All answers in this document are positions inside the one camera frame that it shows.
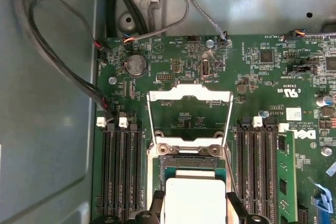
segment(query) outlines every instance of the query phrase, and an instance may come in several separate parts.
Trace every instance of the gray metal panel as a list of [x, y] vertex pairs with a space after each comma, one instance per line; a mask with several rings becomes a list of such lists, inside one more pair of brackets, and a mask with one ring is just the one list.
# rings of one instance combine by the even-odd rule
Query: gray metal panel
[[[94, 22], [95, 0], [65, 0]], [[87, 223], [92, 105], [45, 62], [0, 0], [0, 223]], [[42, 34], [64, 61], [92, 78], [92, 44], [57, 4], [37, 9]]]

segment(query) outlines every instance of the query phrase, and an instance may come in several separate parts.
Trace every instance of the white plastic clip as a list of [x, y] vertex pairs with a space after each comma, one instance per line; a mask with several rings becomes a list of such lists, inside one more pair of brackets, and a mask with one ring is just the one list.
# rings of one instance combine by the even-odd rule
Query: white plastic clip
[[107, 125], [106, 119], [103, 116], [98, 116], [96, 126], [105, 128], [106, 125]]

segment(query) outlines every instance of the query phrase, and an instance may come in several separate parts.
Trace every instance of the chip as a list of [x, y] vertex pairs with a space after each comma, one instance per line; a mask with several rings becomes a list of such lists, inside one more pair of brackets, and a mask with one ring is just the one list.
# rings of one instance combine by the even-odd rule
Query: chip
[[237, 87], [237, 91], [238, 93], [246, 93], [246, 85], [245, 84], [239, 84], [238, 87]]
[[280, 187], [280, 192], [282, 192], [284, 195], [287, 195], [287, 182], [283, 180], [282, 178], [279, 181], [279, 187]]
[[284, 136], [279, 136], [279, 150], [281, 151], [286, 151], [286, 148], [287, 145], [286, 145], [286, 137]]
[[334, 116], [334, 114], [335, 114], [334, 107], [323, 107], [321, 110], [321, 116], [324, 116], [325, 118]]
[[238, 96], [238, 101], [239, 101], [239, 102], [246, 102], [246, 96], [243, 95], [243, 94], [240, 94], [240, 95]]
[[260, 51], [260, 63], [273, 63], [273, 51], [261, 50]]
[[280, 224], [288, 224], [288, 220], [284, 216], [281, 216]]
[[336, 71], [336, 57], [326, 57], [325, 69], [327, 71]]

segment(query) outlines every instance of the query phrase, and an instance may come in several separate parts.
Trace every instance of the wire bundle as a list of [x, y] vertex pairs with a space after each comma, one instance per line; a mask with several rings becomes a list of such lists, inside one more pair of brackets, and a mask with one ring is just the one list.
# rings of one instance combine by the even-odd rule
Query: wire bundle
[[[93, 84], [85, 81], [77, 74], [75, 74], [66, 64], [59, 58], [59, 56], [53, 51], [53, 49], [46, 42], [39, 29], [36, 26], [34, 19], [34, 9], [35, 7], [47, 0], [33, 0], [29, 7], [29, 14], [26, 9], [25, 0], [14, 0], [15, 13], [18, 18], [19, 24], [22, 30], [28, 36], [29, 41], [33, 44], [39, 54], [46, 59], [52, 66], [54, 66], [64, 77], [66, 77], [70, 82], [76, 85], [83, 93], [88, 95], [97, 104], [97, 106], [104, 112], [107, 120], [112, 119], [111, 111], [105, 97], [103, 96], [100, 89], [95, 87]], [[85, 29], [90, 34], [93, 44], [102, 49], [101, 43], [96, 41], [92, 35], [90, 26], [85, 20], [84, 16], [75, 8], [67, 4], [62, 0], [53, 0], [60, 2], [67, 10], [76, 15], [83, 23]]]

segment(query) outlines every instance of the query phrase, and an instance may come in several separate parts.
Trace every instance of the black cable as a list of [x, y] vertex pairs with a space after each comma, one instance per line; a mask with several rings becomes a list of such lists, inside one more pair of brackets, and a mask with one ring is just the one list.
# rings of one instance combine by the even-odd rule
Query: black cable
[[125, 3], [127, 10], [129, 11], [130, 15], [133, 18], [133, 21], [137, 28], [137, 32], [140, 35], [147, 34], [148, 28], [147, 28], [145, 19], [143, 18], [135, 2], [133, 0], [123, 0], [123, 2]]
[[108, 38], [116, 38], [117, 28], [115, 21], [115, 11], [116, 11], [117, 0], [107, 0], [106, 1], [106, 36]]
[[[46, 50], [49, 51], [50, 55], [52, 55], [56, 60], [60, 60], [59, 57], [57, 56], [57, 54], [54, 52], [54, 50], [50, 47], [50, 45], [48, 44], [48, 42], [44, 39], [44, 37], [42, 36], [42, 34], [40, 33], [36, 23], [35, 23], [35, 16], [34, 16], [34, 11], [36, 6], [41, 3], [42, 1], [47, 1], [47, 0], [33, 0], [30, 5], [29, 5], [29, 21], [31, 23], [31, 26], [34, 30], [34, 32], [36, 33], [36, 36], [38, 37], [38, 39], [40, 40], [40, 42], [44, 45], [44, 47], [46, 48]], [[67, 4], [66, 2], [64, 2], [63, 0], [55, 0], [55, 1], [59, 1], [60, 3], [63, 4], [63, 6], [69, 10], [70, 12], [72, 12], [74, 15], [76, 15], [83, 23], [85, 29], [87, 30], [87, 32], [90, 34], [91, 39], [93, 40], [93, 42], [95, 42], [95, 39], [93, 38], [93, 34], [91, 32], [90, 26], [88, 24], [88, 22], [85, 20], [84, 16], [76, 9], [74, 9], [72, 6], [70, 6], [69, 4]], [[97, 95], [102, 96], [101, 91], [98, 91], [98, 88], [95, 87], [93, 84], [91, 84], [90, 82], [86, 82], [84, 81], [82, 78], [80, 78], [78, 75], [76, 75], [72, 70], [70, 70], [71, 74], [73, 76], [75, 76], [80, 82], [83, 83], [83, 85], [88, 86], [88, 88], [90, 88], [93, 92], [95, 92]]]
[[[25, 0], [14, 0], [15, 13], [18, 18], [21, 29], [26, 33], [30, 42], [35, 46], [39, 54], [46, 59], [51, 65], [53, 65], [64, 77], [75, 84], [83, 93], [87, 94], [92, 100], [97, 104], [97, 106], [104, 111], [104, 115], [108, 121], [112, 119], [111, 110], [106, 102], [105, 97], [101, 94], [101, 91], [94, 87], [92, 84], [86, 82], [84, 79], [76, 75], [71, 69], [69, 69], [65, 63], [58, 57], [58, 55], [51, 49], [48, 43], [44, 40], [43, 36], [39, 32], [35, 21], [34, 21], [34, 8], [35, 6], [44, 0], [34, 0], [30, 6], [28, 17], [28, 12], [25, 6]], [[90, 26], [84, 19], [83, 15], [74, 9], [72, 6], [68, 5], [62, 0], [60, 3], [79, 17], [84, 24], [85, 28], [89, 30], [91, 38], [93, 38]]]

